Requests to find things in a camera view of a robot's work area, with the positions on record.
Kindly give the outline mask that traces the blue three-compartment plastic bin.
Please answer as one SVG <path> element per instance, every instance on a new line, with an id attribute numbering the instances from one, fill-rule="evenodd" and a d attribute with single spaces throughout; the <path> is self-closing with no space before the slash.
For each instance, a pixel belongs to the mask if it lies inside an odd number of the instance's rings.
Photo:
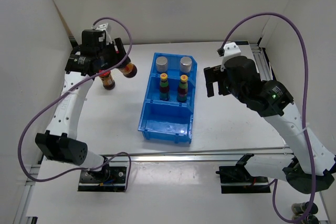
<path id="1" fill-rule="evenodd" d="M 160 100 L 160 74 L 156 71 L 157 57 L 168 59 L 168 82 L 170 86 L 170 99 Z M 195 107 L 197 62 L 192 56 L 192 69 L 188 76 L 188 92 L 186 102 L 177 101 L 177 89 L 180 82 L 180 60 L 186 55 L 164 54 L 156 52 L 153 56 L 145 92 L 143 107 L 139 120 L 138 131 L 147 140 L 164 140 L 175 143 L 188 143 L 192 141 L 192 128 Z"/>

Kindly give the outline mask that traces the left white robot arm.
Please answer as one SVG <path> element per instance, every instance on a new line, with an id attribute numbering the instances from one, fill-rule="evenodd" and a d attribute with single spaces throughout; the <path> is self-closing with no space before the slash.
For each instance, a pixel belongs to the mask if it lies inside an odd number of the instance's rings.
<path id="1" fill-rule="evenodd" d="M 105 182 L 110 176 L 107 159 L 77 140 L 78 122 L 94 76 L 118 64 L 125 54 L 121 38 L 108 42 L 106 31 L 84 30 L 81 45 L 73 49 L 66 63 L 64 98 L 58 102 L 45 133 L 35 137 L 47 159 L 84 168 L 98 182 Z"/>

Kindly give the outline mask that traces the dark corner bottle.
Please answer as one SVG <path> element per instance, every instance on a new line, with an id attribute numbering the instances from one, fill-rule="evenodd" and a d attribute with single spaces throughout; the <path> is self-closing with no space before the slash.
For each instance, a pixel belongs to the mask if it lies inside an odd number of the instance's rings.
<path id="1" fill-rule="evenodd" d="M 308 206 L 309 202 L 294 203 L 291 205 L 291 210 L 295 215 L 302 215 L 308 209 Z M 319 210 L 318 206 L 315 203 L 313 203 L 309 211 L 309 214 L 312 215 L 317 214 L 318 210 Z"/>
<path id="2" fill-rule="evenodd" d="M 293 215 L 292 220 L 298 221 L 302 215 Z M 307 215 L 305 218 L 302 218 L 298 223 L 301 224 L 319 224 L 319 219 L 312 214 Z"/>

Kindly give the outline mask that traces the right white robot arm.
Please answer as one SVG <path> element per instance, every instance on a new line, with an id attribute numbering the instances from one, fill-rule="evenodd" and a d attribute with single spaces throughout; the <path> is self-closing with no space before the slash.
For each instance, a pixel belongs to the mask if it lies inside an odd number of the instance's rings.
<path id="1" fill-rule="evenodd" d="M 247 183 L 256 177 L 288 182 L 292 188 L 309 194 L 312 179 L 316 191 L 327 190 L 334 182 L 335 155 L 314 133 L 302 126 L 303 119 L 286 87 L 276 80 L 261 80 L 253 60 L 237 56 L 223 65 L 204 68 L 208 97 L 214 96 L 213 84 L 220 95 L 232 95 L 267 121 L 283 138 L 293 155 L 264 158 L 245 154 L 234 166 L 222 166 L 217 172 L 224 183 Z"/>

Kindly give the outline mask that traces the upper dark corner bottle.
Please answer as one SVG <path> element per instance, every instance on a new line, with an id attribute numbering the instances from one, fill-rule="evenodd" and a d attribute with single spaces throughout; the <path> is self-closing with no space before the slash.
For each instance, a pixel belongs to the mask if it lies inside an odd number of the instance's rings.
<path id="1" fill-rule="evenodd" d="M 308 206 L 309 202 L 294 203 L 291 205 L 291 210 L 295 215 L 302 215 L 308 209 Z M 313 203 L 309 211 L 309 214 L 312 215 L 317 214 L 318 210 L 319 210 L 318 206 L 315 203 Z"/>

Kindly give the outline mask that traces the yellow-cap sauce bottle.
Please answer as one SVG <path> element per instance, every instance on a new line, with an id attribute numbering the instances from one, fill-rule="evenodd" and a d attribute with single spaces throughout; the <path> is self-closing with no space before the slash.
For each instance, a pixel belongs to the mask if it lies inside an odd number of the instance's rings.
<path id="1" fill-rule="evenodd" d="M 168 75 L 166 73 L 160 74 L 160 100 L 168 101 L 170 99 L 170 86 L 168 82 Z"/>
<path id="2" fill-rule="evenodd" d="M 180 82 L 177 89 L 177 101 L 178 102 L 186 102 L 187 100 L 187 92 L 188 92 L 188 76 L 183 74 L 180 76 Z"/>

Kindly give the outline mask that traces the red-lid sauce jar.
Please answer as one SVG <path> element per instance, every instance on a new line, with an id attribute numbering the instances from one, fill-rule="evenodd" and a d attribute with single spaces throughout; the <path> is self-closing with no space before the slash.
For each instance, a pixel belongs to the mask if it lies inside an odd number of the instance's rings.
<path id="1" fill-rule="evenodd" d="M 118 70 L 126 77 L 133 78 L 137 74 L 137 67 L 132 63 L 126 63 L 125 65 L 119 66 Z"/>
<path id="2" fill-rule="evenodd" d="M 102 85 L 106 90 L 112 90 L 115 87 L 115 81 L 112 77 L 111 71 L 103 73 L 103 70 L 99 71 L 99 78 L 102 81 Z"/>

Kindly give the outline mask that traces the aluminium frame rail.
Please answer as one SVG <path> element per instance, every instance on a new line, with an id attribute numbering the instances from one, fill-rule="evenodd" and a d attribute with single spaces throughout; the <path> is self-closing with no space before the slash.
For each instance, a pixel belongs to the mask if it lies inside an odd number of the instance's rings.
<path id="1" fill-rule="evenodd" d="M 90 88 L 77 130 L 78 140 L 96 154 L 120 151 L 141 160 L 200 161 L 212 156 L 234 160 L 246 153 L 287 156 L 290 149 L 280 135 L 256 112 L 233 96 L 208 98 L 203 70 L 221 63 L 218 42 L 134 45 L 130 58 L 137 66 L 134 78 L 119 71 L 112 75 L 116 86 L 105 90 L 99 79 Z M 146 86 L 156 52 L 192 56 L 197 62 L 196 95 L 191 144 L 144 139 L 138 125 Z"/>

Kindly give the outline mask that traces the blue-label shaker can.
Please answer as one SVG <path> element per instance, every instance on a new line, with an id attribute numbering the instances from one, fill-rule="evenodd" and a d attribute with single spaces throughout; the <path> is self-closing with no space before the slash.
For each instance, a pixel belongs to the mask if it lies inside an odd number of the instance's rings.
<path id="1" fill-rule="evenodd" d="M 157 57 L 155 61 L 157 73 L 167 73 L 168 70 L 168 59 L 164 56 Z"/>
<path id="2" fill-rule="evenodd" d="M 192 59 L 190 57 L 182 57 L 180 60 L 180 72 L 189 75 L 192 69 Z"/>

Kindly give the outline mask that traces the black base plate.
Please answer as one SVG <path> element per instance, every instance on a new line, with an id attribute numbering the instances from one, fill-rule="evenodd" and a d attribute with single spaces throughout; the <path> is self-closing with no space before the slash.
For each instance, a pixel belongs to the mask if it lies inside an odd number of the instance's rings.
<path id="1" fill-rule="evenodd" d="M 124 192 L 128 178 L 127 166 L 110 166 L 107 179 L 96 179 L 88 172 L 81 172 L 77 191 L 82 192 Z"/>
<path id="2" fill-rule="evenodd" d="M 222 194 L 271 193 L 267 177 L 252 177 L 236 166 L 220 166 L 216 171 Z"/>

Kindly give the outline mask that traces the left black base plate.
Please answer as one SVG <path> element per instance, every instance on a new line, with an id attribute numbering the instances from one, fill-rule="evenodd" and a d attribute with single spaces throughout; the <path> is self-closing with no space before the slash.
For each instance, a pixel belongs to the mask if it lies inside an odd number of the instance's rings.
<path id="1" fill-rule="evenodd" d="M 128 178 L 127 166 L 110 166 L 107 179 L 96 179 L 88 172 L 81 172 L 77 191 L 82 192 L 124 192 Z"/>

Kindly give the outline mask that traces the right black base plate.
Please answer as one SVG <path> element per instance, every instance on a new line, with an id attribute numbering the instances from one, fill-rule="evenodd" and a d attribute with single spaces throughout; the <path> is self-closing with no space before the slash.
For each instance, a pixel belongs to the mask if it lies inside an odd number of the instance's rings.
<path id="1" fill-rule="evenodd" d="M 220 166 L 216 171 L 222 194 L 271 193 L 267 177 L 252 177 L 236 166 Z"/>

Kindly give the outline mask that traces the lower dark corner bottle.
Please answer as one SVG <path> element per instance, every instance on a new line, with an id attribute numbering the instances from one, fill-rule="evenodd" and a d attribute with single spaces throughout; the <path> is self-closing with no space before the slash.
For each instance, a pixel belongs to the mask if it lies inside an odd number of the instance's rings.
<path id="1" fill-rule="evenodd" d="M 302 215 L 293 215 L 292 220 L 298 221 Z M 319 224 L 319 219 L 312 214 L 307 215 L 305 218 L 302 218 L 298 223 L 301 224 Z"/>

